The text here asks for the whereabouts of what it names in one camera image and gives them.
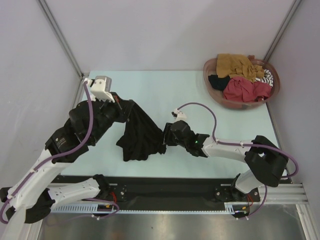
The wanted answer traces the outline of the mustard tank top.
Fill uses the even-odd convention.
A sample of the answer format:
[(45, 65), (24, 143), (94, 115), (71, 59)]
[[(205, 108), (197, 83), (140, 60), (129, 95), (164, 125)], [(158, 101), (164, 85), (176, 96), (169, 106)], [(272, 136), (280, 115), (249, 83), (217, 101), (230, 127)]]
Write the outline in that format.
[(244, 77), (253, 83), (256, 78), (263, 78), (265, 72), (261, 65), (253, 64), (245, 55), (220, 53), (216, 60), (216, 74), (219, 78)]

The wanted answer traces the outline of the aluminium frame rail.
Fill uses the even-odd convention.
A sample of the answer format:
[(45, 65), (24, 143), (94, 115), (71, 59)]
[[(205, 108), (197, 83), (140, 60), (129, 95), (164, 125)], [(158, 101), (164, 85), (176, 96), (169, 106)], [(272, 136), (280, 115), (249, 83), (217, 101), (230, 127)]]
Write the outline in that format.
[[(74, 201), (92, 201), (104, 193), (107, 187), (103, 183), (87, 179), (83, 182), (67, 185), (51, 185), (48, 187), (54, 197), (66, 198), (67, 194), (75, 196)], [(303, 202), (307, 198), (303, 187), (299, 184), (280, 184), (278, 187), (260, 186), (258, 192), (268, 201)]]

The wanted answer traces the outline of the pink laundry basket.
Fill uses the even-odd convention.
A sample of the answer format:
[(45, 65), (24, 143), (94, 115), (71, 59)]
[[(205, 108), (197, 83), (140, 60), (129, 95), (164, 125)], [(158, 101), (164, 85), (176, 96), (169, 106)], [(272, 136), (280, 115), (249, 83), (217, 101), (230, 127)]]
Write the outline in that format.
[(219, 54), (205, 62), (203, 79), (210, 97), (228, 109), (254, 109), (281, 88), (276, 69), (253, 55)]

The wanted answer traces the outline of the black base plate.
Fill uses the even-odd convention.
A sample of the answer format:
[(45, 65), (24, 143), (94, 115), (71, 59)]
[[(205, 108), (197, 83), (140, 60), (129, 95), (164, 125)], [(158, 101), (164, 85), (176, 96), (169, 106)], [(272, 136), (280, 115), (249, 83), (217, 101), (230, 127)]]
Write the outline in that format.
[(220, 211), (225, 203), (258, 203), (258, 188), (237, 193), (231, 178), (104, 177), (107, 188), (98, 200), (112, 201), (124, 211)]

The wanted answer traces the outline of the striped tank top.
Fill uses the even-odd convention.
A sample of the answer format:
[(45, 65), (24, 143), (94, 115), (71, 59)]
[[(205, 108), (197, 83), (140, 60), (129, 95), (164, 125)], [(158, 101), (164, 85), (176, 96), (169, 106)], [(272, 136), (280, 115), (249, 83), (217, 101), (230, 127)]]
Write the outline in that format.
[(262, 78), (256, 77), (255, 81), (268, 84), (271, 88), (274, 86), (274, 77), (268, 69), (264, 70), (264, 76)]

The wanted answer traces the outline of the red tank top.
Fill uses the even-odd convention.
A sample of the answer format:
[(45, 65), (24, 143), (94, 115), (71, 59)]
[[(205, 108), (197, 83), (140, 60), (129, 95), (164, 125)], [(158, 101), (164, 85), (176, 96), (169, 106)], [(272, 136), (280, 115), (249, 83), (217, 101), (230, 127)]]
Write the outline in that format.
[(268, 99), (271, 91), (272, 88), (267, 83), (251, 82), (244, 77), (236, 76), (230, 79), (222, 95), (228, 101), (254, 103)]

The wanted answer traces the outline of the black tank top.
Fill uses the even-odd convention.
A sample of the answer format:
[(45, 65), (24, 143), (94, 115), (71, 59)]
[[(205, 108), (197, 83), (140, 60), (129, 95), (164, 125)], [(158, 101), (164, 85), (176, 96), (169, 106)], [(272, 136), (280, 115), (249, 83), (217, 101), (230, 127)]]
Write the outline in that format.
[(123, 161), (146, 161), (150, 155), (165, 154), (163, 130), (134, 103), (125, 124), (123, 136), (116, 142), (122, 148)]

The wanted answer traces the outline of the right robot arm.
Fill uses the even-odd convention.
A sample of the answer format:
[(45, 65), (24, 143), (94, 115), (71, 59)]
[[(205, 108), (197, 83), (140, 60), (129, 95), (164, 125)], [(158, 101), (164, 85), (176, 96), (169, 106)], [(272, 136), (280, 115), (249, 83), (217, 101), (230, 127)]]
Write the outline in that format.
[(257, 135), (252, 142), (224, 142), (208, 134), (194, 133), (183, 120), (166, 123), (163, 144), (181, 146), (195, 157), (221, 157), (246, 163), (249, 170), (233, 179), (227, 201), (242, 201), (253, 189), (262, 185), (279, 185), (289, 158), (266, 137)]

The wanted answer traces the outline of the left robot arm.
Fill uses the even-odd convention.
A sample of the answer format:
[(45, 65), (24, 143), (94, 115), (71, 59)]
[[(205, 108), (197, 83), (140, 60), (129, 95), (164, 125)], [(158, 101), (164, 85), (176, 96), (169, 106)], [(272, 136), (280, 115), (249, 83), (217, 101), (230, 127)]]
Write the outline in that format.
[(57, 129), (47, 140), (38, 160), (29, 172), (12, 187), (0, 189), (0, 221), (11, 222), (18, 211), (25, 224), (36, 223), (60, 205), (78, 200), (95, 199), (116, 202), (110, 184), (102, 174), (80, 182), (73, 187), (50, 188), (49, 184), (81, 155), (95, 146), (113, 123), (127, 120), (127, 104), (115, 92), (111, 100), (89, 97), (70, 110), (64, 126)]

